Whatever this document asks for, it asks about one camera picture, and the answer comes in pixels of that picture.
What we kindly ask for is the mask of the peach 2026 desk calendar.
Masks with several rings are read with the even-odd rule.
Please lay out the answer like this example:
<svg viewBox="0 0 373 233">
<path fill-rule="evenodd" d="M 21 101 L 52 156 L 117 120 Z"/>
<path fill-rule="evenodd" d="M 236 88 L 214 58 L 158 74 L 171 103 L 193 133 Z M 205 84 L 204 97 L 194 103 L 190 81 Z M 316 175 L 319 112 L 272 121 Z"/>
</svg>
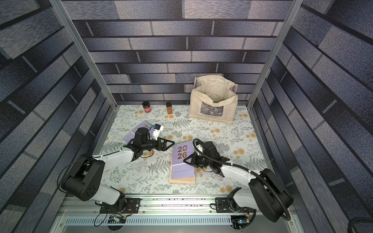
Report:
<svg viewBox="0 0 373 233">
<path fill-rule="evenodd" d="M 170 183 L 180 184 L 196 184 L 195 168 L 184 163 L 183 157 L 178 159 L 178 162 L 172 164 L 170 177 Z"/>
</svg>

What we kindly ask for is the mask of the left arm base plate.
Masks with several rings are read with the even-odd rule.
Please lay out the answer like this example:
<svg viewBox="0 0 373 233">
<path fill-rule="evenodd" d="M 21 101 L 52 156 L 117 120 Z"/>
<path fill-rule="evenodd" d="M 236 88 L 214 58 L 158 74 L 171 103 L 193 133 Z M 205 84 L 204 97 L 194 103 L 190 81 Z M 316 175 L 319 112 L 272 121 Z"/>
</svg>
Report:
<svg viewBox="0 0 373 233">
<path fill-rule="evenodd" d="M 113 205 L 103 203 L 100 214 L 137 214 L 140 201 L 140 198 L 120 197 Z"/>
</svg>

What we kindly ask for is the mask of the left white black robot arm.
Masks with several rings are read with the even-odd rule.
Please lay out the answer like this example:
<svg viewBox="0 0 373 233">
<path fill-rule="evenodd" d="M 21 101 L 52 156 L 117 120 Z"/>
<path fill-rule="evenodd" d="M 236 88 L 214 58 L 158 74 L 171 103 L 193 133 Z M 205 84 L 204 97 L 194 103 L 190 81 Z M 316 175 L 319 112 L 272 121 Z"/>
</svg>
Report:
<svg viewBox="0 0 373 233">
<path fill-rule="evenodd" d="M 105 171 L 122 164 L 133 162 L 143 155 L 145 150 L 167 151 L 175 142 L 159 137 L 163 126 L 156 124 L 151 132 L 141 127 L 126 145 L 118 151 L 106 155 L 89 156 L 83 154 L 67 165 L 69 171 L 63 178 L 57 178 L 57 187 L 82 201 L 94 200 L 108 205 L 123 206 L 125 194 L 101 183 Z"/>
</svg>

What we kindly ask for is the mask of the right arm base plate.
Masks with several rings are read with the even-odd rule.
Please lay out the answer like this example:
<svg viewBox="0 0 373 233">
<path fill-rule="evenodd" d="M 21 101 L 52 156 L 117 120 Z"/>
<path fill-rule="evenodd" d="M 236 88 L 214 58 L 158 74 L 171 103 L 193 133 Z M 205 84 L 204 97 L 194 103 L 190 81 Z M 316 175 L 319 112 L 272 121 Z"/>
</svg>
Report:
<svg viewBox="0 0 373 233">
<path fill-rule="evenodd" d="M 215 198 L 215 210 L 217 213 L 253 213 L 254 209 L 249 207 L 238 207 L 232 204 L 229 198 Z"/>
</svg>

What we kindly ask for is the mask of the purple calendar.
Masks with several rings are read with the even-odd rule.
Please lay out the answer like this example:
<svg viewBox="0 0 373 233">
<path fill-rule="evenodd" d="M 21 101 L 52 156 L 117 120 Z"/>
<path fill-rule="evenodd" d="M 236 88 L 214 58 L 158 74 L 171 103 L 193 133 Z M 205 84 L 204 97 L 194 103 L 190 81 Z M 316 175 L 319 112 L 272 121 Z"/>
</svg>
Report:
<svg viewBox="0 0 373 233">
<path fill-rule="evenodd" d="M 150 131 L 150 136 L 153 135 L 153 125 L 150 122 L 144 120 L 138 124 L 134 129 L 132 129 L 124 138 L 125 144 L 127 144 L 131 139 L 135 137 L 135 133 L 139 128 L 147 128 Z"/>
<path fill-rule="evenodd" d="M 173 146 L 171 164 L 172 180 L 195 178 L 195 168 L 184 162 L 184 159 L 193 153 L 192 141 L 186 141 Z"/>
</svg>

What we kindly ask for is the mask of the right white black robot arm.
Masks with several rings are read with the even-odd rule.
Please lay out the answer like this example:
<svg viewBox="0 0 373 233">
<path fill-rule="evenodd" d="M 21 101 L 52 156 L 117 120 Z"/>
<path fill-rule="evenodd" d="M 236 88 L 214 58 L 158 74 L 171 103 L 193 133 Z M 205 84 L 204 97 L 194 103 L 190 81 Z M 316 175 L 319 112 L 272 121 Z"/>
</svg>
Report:
<svg viewBox="0 0 373 233">
<path fill-rule="evenodd" d="M 272 222 L 280 218 L 291 220 L 288 208 L 293 204 L 293 197 L 272 170 L 254 171 L 235 164 L 222 157 L 211 141 L 194 139 L 192 145 L 195 152 L 184 159 L 186 164 L 195 168 L 210 168 L 214 174 L 244 185 L 244 188 L 232 190 L 225 204 L 218 205 L 218 209 L 232 213 L 243 209 L 259 210 Z"/>
</svg>

